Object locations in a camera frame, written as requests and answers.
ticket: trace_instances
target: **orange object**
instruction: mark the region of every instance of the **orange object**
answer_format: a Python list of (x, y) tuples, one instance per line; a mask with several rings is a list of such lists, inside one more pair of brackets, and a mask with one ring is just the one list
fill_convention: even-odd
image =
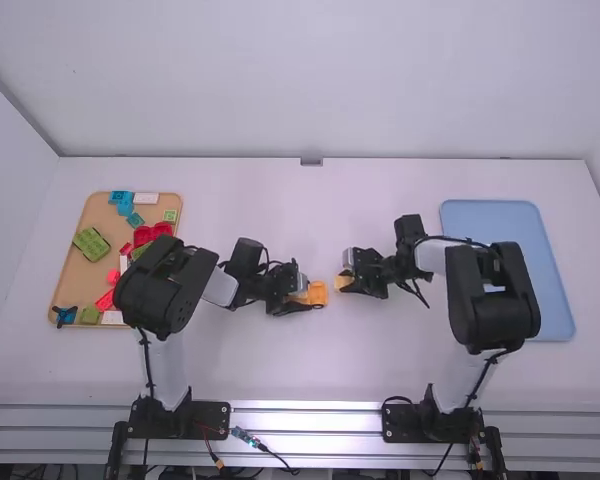
[(327, 284), (324, 282), (311, 282), (307, 293), (287, 297), (289, 300), (303, 305), (325, 306), (329, 303)]
[(109, 273), (107, 273), (107, 283), (109, 285), (115, 285), (118, 283), (118, 280), (120, 280), (120, 272), (115, 268), (109, 270)]
[(355, 281), (355, 278), (348, 275), (338, 275), (334, 282), (334, 287), (337, 291), (342, 290), (344, 287), (348, 287)]
[(101, 312), (113, 310), (113, 288), (101, 296), (96, 302), (96, 308)]

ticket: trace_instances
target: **light blue mat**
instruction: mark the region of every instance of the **light blue mat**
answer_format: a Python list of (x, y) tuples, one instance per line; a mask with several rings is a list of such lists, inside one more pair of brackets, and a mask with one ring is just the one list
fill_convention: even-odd
[(490, 244), (520, 244), (540, 305), (542, 326), (535, 340), (566, 342), (576, 328), (538, 208), (517, 200), (447, 200), (440, 207), (442, 230)]

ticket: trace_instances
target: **teal block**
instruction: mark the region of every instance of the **teal block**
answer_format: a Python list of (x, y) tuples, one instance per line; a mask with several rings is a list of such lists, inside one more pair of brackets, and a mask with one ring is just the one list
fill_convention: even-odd
[(133, 192), (114, 190), (109, 194), (109, 205), (117, 205), (120, 202), (133, 203)]
[(144, 219), (136, 212), (127, 217), (127, 223), (131, 225), (132, 228), (138, 228), (140, 225), (144, 225)]
[(128, 217), (133, 213), (133, 202), (122, 200), (116, 207), (118, 208), (118, 215), (123, 217)]

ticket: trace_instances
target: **wooden board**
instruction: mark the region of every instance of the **wooden board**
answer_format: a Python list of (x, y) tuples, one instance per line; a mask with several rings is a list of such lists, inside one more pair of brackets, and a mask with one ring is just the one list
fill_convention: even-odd
[[(119, 325), (80, 325), (78, 323), (82, 309), (96, 302), (112, 288), (107, 283), (107, 273), (113, 268), (119, 269), (120, 248), (127, 242), (133, 243), (133, 228), (127, 223), (125, 217), (118, 215), (115, 205), (109, 205), (109, 193), (96, 192), (87, 198), (76, 232), (88, 227), (95, 227), (111, 245), (111, 250), (100, 261), (92, 263), (73, 244), (69, 246), (69, 252), (47, 314), (49, 322), (54, 326), (56, 325), (56, 313), (51, 310), (51, 307), (57, 305), (60, 308), (68, 308), (76, 305), (78, 306), (76, 322), (64, 325), (63, 328), (120, 328)], [(182, 213), (182, 200), (179, 195), (160, 193), (157, 204), (134, 205), (133, 211), (138, 212), (144, 219), (145, 225), (153, 226), (162, 221), (165, 210), (178, 211), (178, 219), (173, 226), (175, 235)]]

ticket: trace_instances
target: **white table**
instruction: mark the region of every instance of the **white table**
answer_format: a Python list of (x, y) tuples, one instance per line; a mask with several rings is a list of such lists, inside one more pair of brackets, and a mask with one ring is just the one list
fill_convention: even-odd
[[(436, 234), (450, 198), (534, 202), (577, 332), (511, 355), (481, 405), (511, 469), (600, 471), (600, 199), (581, 161), (62, 160), (0, 317), (0, 459), (104, 463), (110, 427), (138, 392), (128, 331), (56, 330), (45, 318), (85, 199), (112, 189), (178, 192), (187, 243), (226, 259), (251, 237), (329, 284), (348, 246), (392, 254), (402, 214), (420, 213)], [(386, 445), (375, 412), (389, 395), (420, 399), (450, 352), (444, 281), (424, 293), (431, 310), (397, 289), (386, 301), (331, 291), (327, 308), (286, 318), (261, 303), (234, 313), (201, 303), (184, 332), (194, 396), (233, 400), (232, 423), (298, 466), (434, 467), (443, 446)], [(207, 463), (199, 443), (151, 442), (150, 463)], [(141, 443), (128, 447), (137, 461)], [(237, 441), (217, 449), (229, 463), (275, 465)], [(462, 468), (462, 454), (447, 466)]]

